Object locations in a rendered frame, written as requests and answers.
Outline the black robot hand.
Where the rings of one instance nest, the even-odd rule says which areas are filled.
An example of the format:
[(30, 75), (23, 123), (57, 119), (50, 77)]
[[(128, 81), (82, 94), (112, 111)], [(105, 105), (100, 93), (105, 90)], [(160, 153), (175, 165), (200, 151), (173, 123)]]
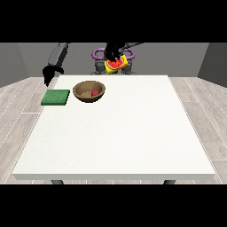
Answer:
[(46, 86), (49, 86), (56, 72), (64, 74), (64, 69), (62, 67), (57, 67), (52, 65), (48, 65), (43, 69), (44, 84)]
[(125, 43), (107, 43), (105, 48), (105, 58), (115, 62), (122, 55), (122, 50), (125, 48)]

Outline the green square pad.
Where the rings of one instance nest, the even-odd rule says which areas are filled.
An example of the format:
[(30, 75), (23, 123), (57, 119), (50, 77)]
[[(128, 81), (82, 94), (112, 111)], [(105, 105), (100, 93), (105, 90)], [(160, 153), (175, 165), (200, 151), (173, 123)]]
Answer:
[(64, 106), (70, 90), (47, 90), (41, 101), (42, 106)]

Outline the brown wooden bowl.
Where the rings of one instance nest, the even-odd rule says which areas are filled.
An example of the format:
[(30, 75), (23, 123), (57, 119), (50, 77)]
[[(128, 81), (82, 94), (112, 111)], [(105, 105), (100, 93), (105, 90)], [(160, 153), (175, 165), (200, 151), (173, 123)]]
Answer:
[[(99, 94), (91, 96), (93, 90), (98, 90)], [(77, 99), (85, 103), (93, 103), (101, 99), (106, 91), (103, 83), (97, 81), (79, 82), (73, 87), (73, 93)]]

